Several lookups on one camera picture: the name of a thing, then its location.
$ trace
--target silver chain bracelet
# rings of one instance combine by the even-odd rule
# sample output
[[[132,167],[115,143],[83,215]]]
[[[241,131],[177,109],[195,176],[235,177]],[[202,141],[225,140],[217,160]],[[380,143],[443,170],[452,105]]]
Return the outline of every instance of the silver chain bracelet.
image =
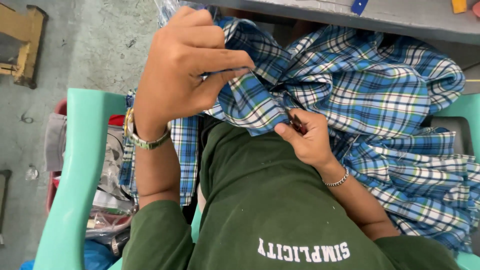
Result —
[[[345,176],[342,178],[342,180],[340,180],[340,181],[338,181],[338,182],[336,182],[336,183],[333,183],[333,184],[327,184],[327,183],[324,182],[324,184],[325,184],[326,186],[338,186],[338,185],[343,184],[343,182],[345,182],[345,180],[346,180],[347,177],[348,177],[349,172],[348,172],[348,169],[345,167],[345,165],[342,164],[342,166],[343,166],[343,168],[345,168],[345,170],[347,171],[347,172],[345,173]]]

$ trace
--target green plastic chair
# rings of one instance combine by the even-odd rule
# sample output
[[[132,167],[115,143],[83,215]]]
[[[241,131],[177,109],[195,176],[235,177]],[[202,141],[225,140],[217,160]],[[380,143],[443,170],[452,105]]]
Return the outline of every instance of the green plastic chair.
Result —
[[[67,145],[62,176],[38,246],[34,270],[84,270],[85,228],[103,167],[108,119],[112,114],[126,112],[125,96],[119,94],[70,88],[67,100]],[[480,95],[460,97],[442,112],[449,110],[451,115],[446,116],[467,118],[472,137],[480,137],[480,126],[472,126],[474,119],[470,121],[466,114],[470,110],[470,115],[478,115],[474,112],[480,110]],[[474,149],[480,153],[476,147],[479,145],[474,144]],[[198,239],[201,216],[197,207],[192,222],[194,242]],[[480,258],[473,254],[461,253],[457,262],[463,270],[480,269]],[[120,269],[121,259],[110,268]]]

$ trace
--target person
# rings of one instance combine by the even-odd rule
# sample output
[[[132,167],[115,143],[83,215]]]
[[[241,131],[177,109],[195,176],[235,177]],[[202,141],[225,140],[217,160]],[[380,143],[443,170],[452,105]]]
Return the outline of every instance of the person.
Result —
[[[211,108],[229,80],[253,68],[245,51],[225,49],[224,32],[207,11],[182,7],[154,35],[133,106],[136,134],[145,141],[165,137],[169,121]],[[322,114],[290,113],[305,135],[283,123],[254,137],[228,123],[210,130],[196,244],[179,207],[171,139],[137,147],[140,210],[123,269],[459,269],[440,243],[400,235],[332,154]]]

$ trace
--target green t-shirt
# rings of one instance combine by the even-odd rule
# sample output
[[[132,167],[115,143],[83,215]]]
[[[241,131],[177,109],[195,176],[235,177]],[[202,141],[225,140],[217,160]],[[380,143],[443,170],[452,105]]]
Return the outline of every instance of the green t-shirt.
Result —
[[[418,236],[371,241],[277,134],[222,123],[200,170],[207,203],[197,244],[180,207],[156,201],[133,218],[123,269],[458,269]]]

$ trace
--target blue plaid fabric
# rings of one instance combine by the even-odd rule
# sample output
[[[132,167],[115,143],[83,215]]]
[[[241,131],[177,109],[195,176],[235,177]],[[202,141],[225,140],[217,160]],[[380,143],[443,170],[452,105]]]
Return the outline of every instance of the blue plaid fabric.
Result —
[[[247,51],[256,68],[229,81],[204,113],[251,135],[287,123],[284,106],[322,113],[333,153],[402,233],[471,252],[480,165],[453,153],[455,133],[419,127],[463,91],[464,75],[451,59],[411,37],[387,45],[383,33],[347,27],[326,25],[281,48],[251,21],[226,17],[216,23],[224,29],[226,48]],[[185,205],[195,192],[201,120],[172,121]],[[135,195],[133,153],[126,140],[120,182]]]

